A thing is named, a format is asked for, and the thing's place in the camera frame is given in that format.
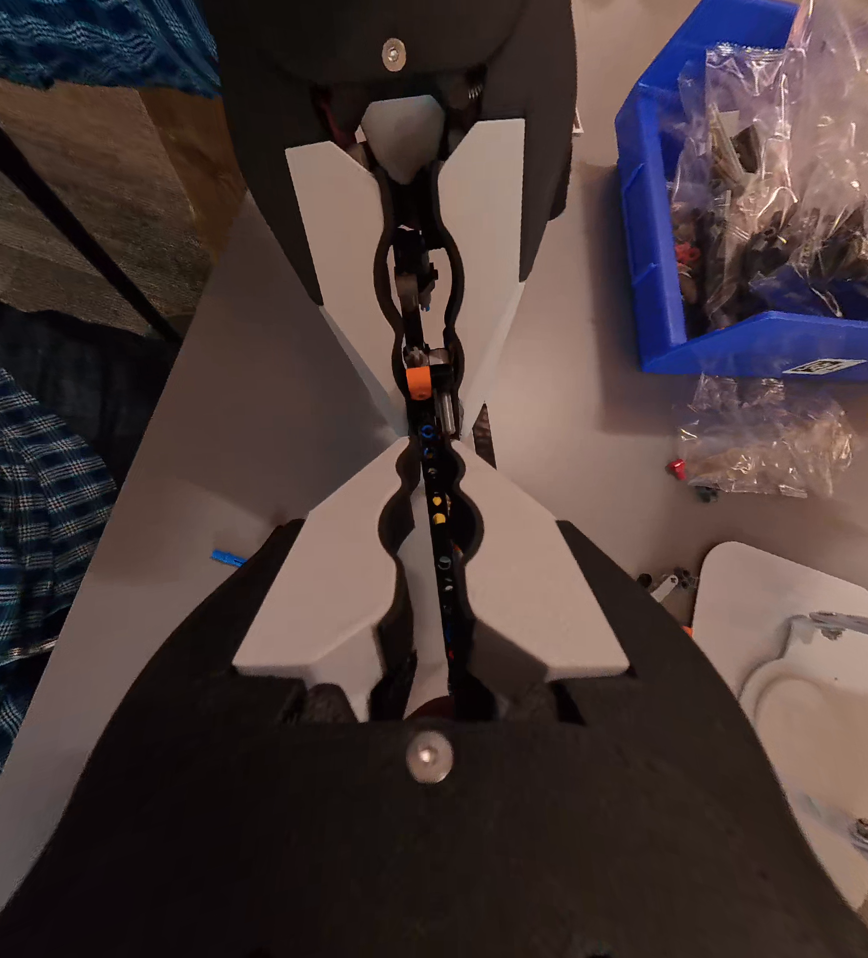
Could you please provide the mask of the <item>black metal table leg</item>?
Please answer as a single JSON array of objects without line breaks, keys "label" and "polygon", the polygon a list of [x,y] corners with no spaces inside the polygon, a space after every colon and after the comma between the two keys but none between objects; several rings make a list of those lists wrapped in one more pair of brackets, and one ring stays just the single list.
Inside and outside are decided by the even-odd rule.
[{"label": "black metal table leg", "polygon": [[109,286],[165,342],[180,345],[182,336],[155,308],[116,261],[38,174],[0,127],[0,174],[5,176]]}]

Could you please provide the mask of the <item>clear plastic bag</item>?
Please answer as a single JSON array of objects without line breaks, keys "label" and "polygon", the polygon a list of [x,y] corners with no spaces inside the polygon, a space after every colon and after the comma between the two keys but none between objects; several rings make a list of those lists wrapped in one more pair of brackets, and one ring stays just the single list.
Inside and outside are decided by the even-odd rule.
[{"label": "clear plastic bag", "polygon": [[689,486],[720,495],[832,498],[858,440],[842,406],[824,391],[778,378],[698,378],[680,410],[672,460]]}]

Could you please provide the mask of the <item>black lego technic model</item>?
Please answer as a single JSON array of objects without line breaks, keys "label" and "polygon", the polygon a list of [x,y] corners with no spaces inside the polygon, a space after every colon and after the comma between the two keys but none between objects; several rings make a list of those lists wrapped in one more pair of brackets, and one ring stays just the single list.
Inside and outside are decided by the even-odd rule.
[{"label": "black lego technic model", "polygon": [[442,346],[432,345],[423,327],[439,277],[430,253],[440,247],[440,239],[436,227],[418,220],[396,226],[393,281],[403,327],[408,425],[419,444],[450,715],[487,721],[495,718],[497,704],[494,694],[471,671],[474,619],[464,581],[475,510],[457,492],[462,462],[453,449],[463,425],[459,389],[464,375],[464,353],[454,331],[454,288],[445,311]]}]

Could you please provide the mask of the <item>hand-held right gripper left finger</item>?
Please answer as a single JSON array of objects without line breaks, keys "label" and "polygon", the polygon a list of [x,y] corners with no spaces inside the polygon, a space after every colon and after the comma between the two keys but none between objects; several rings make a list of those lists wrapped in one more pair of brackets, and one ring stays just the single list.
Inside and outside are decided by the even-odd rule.
[{"label": "hand-held right gripper left finger", "polygon": [[416,661],[415,615],[399,551],[415,529],[415,439],[398,439],[316,506],[249,627],[233,666],[245,676],[338,687],[356,720]]}]

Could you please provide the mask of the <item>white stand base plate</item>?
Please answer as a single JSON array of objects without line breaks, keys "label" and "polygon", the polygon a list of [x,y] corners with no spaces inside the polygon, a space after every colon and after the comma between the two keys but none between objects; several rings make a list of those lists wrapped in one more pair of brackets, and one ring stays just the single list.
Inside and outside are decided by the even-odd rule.
[{"label": "white stand base plate", "polygon": [[813,613],[868,620],[868,590],[727,542],[703,562],[692,637],[762,740],[868,757],[868,634],[828,638]]}]

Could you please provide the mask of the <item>blue storage bin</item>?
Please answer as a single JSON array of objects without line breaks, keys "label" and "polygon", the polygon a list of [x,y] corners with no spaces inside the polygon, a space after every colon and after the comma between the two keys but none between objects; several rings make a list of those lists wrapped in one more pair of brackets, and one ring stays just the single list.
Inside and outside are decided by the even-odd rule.
[{"label": "blue storage bin", "polygon": [[795,13],[789,2],[699,2],[617,114],[620,198],[646,373],[868,383],[868,322],[766,311],[691,337],[681,300],[667,199],[680,149],[661,131],[661,108],[674,106],[684,65],[715,42],[781,47]]}]

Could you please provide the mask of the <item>person's dark trousers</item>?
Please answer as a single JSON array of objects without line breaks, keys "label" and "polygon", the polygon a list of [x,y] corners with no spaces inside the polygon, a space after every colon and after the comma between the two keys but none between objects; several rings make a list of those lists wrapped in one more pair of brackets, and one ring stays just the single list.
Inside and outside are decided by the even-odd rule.
[{"label": "person's dark trousers", "polygon": [[0,367],[122,486],[179,352],[160,338],[0,302]]}]

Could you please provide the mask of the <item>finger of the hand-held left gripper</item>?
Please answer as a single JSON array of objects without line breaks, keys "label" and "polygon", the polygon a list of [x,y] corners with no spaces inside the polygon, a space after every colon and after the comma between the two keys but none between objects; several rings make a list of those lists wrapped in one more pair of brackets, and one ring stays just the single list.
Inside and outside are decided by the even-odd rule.
[{"label": "finger of the hand-held left gripper", "polygon": [[320,312],[380,415],[405,436],[406,405],[392,371],[395,332],[374,282],[384,229],[378,182],[330,142],[291,148],[285,157],[320,287]]},{"label": "finger of the hand-held left gripper", "polygon": [[442,166],[443,225],[460,255],[464,291],[454,333],[464,353],[461,436],[488,402],[522,298],[521,220],[525,121],[480,121]]}]

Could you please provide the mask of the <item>person's plaid shirt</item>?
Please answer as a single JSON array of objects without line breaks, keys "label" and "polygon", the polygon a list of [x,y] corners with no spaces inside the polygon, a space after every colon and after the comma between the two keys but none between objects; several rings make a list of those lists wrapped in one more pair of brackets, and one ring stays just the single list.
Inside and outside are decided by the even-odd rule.
[{"label": "person's plaid shirt", "polygon": [[103,461],[0,366],[0,775],[115,501]]}]

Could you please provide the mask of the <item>pile of clear lego bags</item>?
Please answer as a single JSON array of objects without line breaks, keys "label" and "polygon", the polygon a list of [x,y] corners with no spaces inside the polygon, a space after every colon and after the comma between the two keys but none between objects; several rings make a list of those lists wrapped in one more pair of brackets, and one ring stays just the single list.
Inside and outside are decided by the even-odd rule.
[{"label": "pile of clear lego bags", "polygon": [[868,322],[868,5],[803,2],[785,46],[719,42],[678,92],[691,335],[771,310]]}]

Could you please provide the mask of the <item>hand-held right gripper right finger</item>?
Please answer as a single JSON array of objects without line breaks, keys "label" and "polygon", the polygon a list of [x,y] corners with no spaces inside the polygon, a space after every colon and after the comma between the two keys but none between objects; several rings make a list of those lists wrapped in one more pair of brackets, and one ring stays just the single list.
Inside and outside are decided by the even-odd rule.
[{"label": "hand-held right gripper right finger", "polygon": [[630,666],[555,516],[453,447],[453,699],[492,720],[531,689]]}]

